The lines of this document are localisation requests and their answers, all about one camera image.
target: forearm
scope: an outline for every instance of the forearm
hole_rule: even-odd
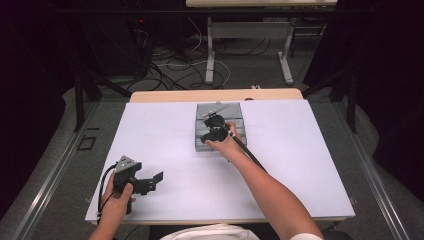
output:
[[[298,233],[321,233],[299,199],[283,184],[258,167],[245,154],[226,157],[240,171],[263,214],[281,239]]]

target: white shirt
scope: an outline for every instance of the white shirt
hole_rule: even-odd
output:
[[[169,234],[161,240],[259,240],[250,230],[239,226],[228,224],[215,224],[209,226],[184,229]],[[290,240],[322,240],[321,238],[309,234],[301,233]]]

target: white tabletop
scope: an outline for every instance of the white tabletop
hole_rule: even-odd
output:
[[[315,219],[355,215],[306,100],[240,102],[247,147]],[[103,172],[122,155],[142,162],[138,179],[163,171],[156,191],[134,195],[123,223],[266,221],[237,169],[218,152],[196,152],[196,102],[128,103]],[[95,222],[99,186],[86,220]]]
[[[337,0],[186,0],[187,7],[284,7],[336,4]]]

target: person's arm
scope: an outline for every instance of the person's arm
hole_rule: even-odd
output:
[[[114,177],[115,173],[112,173],[102,197],[102,203],[104,204],[102,217],[96,230],[92,233],[90,240],[113,239],[116,230],[121,225],[122,219],[124,219],[127,211],[127,203],[132,195],[133,185],[127,183],[124,191],[119,196],[119,194],[113,192]]]
[[[234,123],[230,130],[236,133]],[[218,150],[241,173],[263,214],[280,239],[290,239],[300,233],[322,234],[300,200],[282,183],[256,165],[228,136],[223,142],[206,143]]]

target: black curtain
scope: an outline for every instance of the black curtain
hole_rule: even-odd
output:
[[[352,9],[346,2],[356,1],[340,1],[339,7]],[[346,66],[359,69],[357,104],[379,133],[373,157],[424,201],[424,5],[384,1],[363,6],[378,8],[359,21],[331,20],[305,83],[316,86]],[[330,86],[340,88],[348,78]]]
[[[0,217],[38,164],[62,118],[62,95],[74,85],[64,40],[76,40],[92,59],[78,24],[41,0],[0,3]]]

